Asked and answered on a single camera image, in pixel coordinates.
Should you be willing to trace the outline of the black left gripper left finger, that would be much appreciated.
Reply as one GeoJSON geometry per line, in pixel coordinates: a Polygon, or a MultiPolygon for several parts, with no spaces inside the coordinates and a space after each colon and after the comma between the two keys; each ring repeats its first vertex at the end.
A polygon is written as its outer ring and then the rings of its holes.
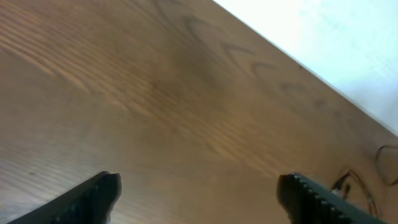
{"type": "Polygon", "coordinates": [[[107,224],[121,189],[120,174],[102,171],[8,224],[107,224]]]}

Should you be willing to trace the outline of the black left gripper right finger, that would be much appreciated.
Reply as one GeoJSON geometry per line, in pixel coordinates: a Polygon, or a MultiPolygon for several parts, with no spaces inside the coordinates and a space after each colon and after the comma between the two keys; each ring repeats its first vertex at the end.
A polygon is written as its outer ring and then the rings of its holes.
{"type": "Polygon", "coordinates": [[[376,202],[355,172],[347,172],[328,190],[297,172],[280,175],[277,199],[294,224],[384,224],[379,219],[376,202]],[[354,178],[366,197],[364,212],[349,204],[351,186],[347,178],[354,178]]]}

